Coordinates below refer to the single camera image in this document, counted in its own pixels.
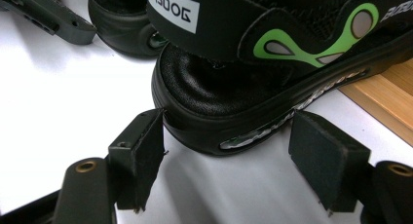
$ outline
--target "clamp jaw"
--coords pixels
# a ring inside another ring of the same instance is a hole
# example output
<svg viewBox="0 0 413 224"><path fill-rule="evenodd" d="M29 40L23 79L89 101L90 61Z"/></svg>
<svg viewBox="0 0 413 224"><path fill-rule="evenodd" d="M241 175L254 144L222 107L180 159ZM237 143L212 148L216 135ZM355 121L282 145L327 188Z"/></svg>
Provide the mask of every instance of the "clamp jaw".
<svg viewBox="0 0 413 224"><path fill-rule="evenodd" d="M96 28L57 0L0 0L0 11L13 11L51 35L88 45Z"/></svg>

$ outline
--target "brand logo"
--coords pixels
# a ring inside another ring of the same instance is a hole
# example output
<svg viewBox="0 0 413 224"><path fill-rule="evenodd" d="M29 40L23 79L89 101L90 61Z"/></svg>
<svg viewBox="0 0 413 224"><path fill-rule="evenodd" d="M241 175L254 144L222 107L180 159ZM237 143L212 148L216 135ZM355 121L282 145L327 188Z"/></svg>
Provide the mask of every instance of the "brand logo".
<svg viewBox="0 0 413 224"><path fill-rule="evenodd" d="M148 0L149 4L165 19L190 31L197 32L200 3L192 0Z"/></svg>
<svg viewBox="0 0 413 224"><path fill-rule="evenodd" d="M390 18L390 17L394 17L395 15L398 15L400 13L405 13L408 11L413 11L413 0L402 3L400 5L398 5L398 7L392 7L390 9L388 9L388 11L386 12L385 16L382 18L382 21Z"/></svg>

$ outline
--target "white label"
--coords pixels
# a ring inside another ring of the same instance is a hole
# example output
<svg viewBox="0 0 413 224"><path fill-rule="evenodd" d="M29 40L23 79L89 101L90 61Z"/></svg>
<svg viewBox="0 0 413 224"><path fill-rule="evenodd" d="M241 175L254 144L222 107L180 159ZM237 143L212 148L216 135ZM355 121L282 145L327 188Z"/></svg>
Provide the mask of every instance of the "white label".
<svg viewBox="0 0 413 224"><path fill-rule="evenodd" d="M190 31L197 32L200 3L192 0L148 0L149 4L173 24Z"/></svg>

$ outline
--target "shoe upper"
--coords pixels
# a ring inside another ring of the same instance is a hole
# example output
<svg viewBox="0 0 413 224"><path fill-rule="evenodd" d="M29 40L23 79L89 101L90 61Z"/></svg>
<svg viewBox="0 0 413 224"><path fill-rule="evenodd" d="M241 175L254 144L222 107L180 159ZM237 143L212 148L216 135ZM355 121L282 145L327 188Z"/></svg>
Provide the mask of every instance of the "shoe upper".
<svg viewBox="0 0 413 224"><path fill-rule="evenodd" d="M151 22L172 43L159 60L168 92L207 116L264 103L324 67L390 40L388 28L409 27L413 20L412 0L148 2ZM174 19L178 9L180 19Z"/></svg>

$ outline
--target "wooden board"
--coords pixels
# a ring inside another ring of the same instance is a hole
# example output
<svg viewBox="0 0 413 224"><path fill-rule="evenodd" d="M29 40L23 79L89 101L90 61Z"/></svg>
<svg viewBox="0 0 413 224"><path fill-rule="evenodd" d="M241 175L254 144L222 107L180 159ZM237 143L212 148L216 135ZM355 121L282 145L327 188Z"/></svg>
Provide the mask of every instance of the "wooden board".
<svg viewBox="0 0 413 224"><path fill-rule="evenodd" d="M340 91L413 146L413 59Z"/></svg>

